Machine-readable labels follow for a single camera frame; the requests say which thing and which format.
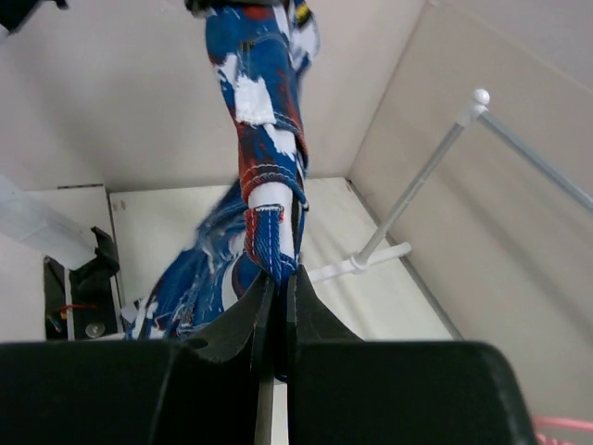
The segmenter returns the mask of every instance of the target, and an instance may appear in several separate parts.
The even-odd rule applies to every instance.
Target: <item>white ball joint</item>
[[[467,128],[470,123],[475,122],[482,113],[488,111],[488,104],[490,103],[490,93],[478,88],[473,91],[472,101],[463,109],[461,116],[457,119],[458,125]]]

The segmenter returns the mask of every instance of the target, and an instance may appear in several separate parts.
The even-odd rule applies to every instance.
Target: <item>white table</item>
[[[49,190],[32,195],[76,223],[96,226],[113,235],[103,187]],[[45,340],[43,261],[42,254],[0,235],[0,341]]]
[[[111,195],[113,222],[127,302],[146,296],[196,225],[227,187],[129,192]],[[303,262],[312,270],[345,260],[376,225],[342,178],[307,182],[310,212]],[[379,248],[386,248],[386,242]],[[315,285],[319,298],[366,339],[451,339],[400,260]],[[288,443],[286,387],[274,390],[272,443]]]

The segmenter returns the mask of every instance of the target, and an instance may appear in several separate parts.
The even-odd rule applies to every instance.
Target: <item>metal pole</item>
[[[490,114],[489,111],[483,112],[477,120],[557,185],[566,195],[581,205],[589,214],[593,215],[593,198],[543,159],[539,153]]]
[[[423,169],[416,175],[413,179],[411,184],[408,186],[406,191],[403,193],[401,197],[397,200],[396,204],[393,206],[391,211],[389,212],[389,218],[387,218],[380,226],[377,228],[377,231],[371,236],[371,239],[367,243],[367,245],[362,248],[360,253],[354,255],[353,260],[357,264],[367,264],[371,254],[374,250],[379,246],[387,232],[394,224],[394,222],[399,218],[401,213],[408,207],[411,200],[414,196],[418,193],[421,187],[424,185],[430,173],[436,168],[436,166],[440,163],[442,158],[447,154],[448,150],[451,146],[455,143],[455,141],[460,137],[461,133],[465,130],[465,126],[459,125],[458,123],[454,124],[451,129],[448,131],[447,135],[443,138],[441,143],[436,148],[433,156],[428,159],[428,162],[424,164]]]

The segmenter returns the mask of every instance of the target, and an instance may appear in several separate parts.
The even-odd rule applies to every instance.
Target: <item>blue patterned cloth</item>
[[[138,305],[128,339],[190,337],[240,299],[261,269],[285,283],[298,264],[308,165],[298,105],[300,80],[319,50],[315,18],[303,0],[283,6],[224,6],[207,14],[208,56],[235,124],[239,176],[197,226],[182,251]],[[287,150],[278,131],[290,132]],[[249,209],[255,187],[289,186],[298,202],[296,257],[280,252],[282,206]]]

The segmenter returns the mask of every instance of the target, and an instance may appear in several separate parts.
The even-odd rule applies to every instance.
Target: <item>pink object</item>
[[[586,422],[584,420],[562,419],[560,417],[536,417],[534,418],[534,427],[536,429],[541,427],[570,429],[572,431],[582,431],[593,434],[593,422]],[[541,433],[537,433],[537,439],[541,445],[575,445],[572,442],[547,438]]]

